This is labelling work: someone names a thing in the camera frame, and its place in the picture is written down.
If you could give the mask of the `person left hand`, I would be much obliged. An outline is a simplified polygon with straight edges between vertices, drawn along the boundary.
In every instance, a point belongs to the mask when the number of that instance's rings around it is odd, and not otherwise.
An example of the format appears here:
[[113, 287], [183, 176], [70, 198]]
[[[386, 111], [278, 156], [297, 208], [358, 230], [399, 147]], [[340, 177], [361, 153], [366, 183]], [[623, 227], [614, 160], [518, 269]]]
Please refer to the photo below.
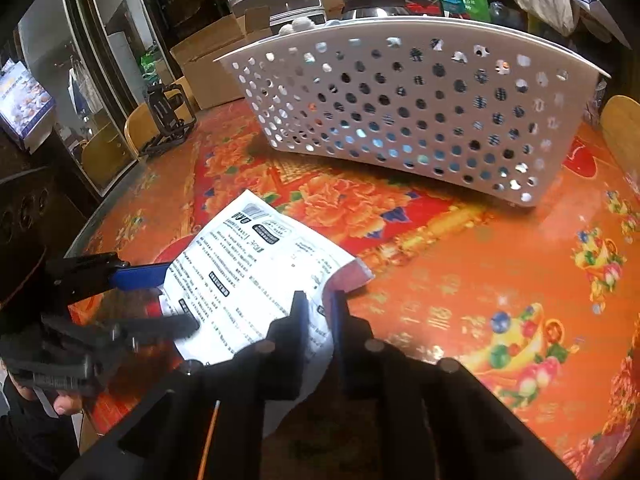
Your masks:
[[[31, 388], [21, 386], [11, 373], [8, 374], [10, 381], [14, 385], [18, 394], [29, 402], [35, 402], [38, 400], [38, 396]], [[52, 401], [52, 410], [55, 411], [58, 416], [72, 416], [81, 412], [82, 399], [77, 394], [68, 394], [65, 392], [59, 392], [58, 396]]]

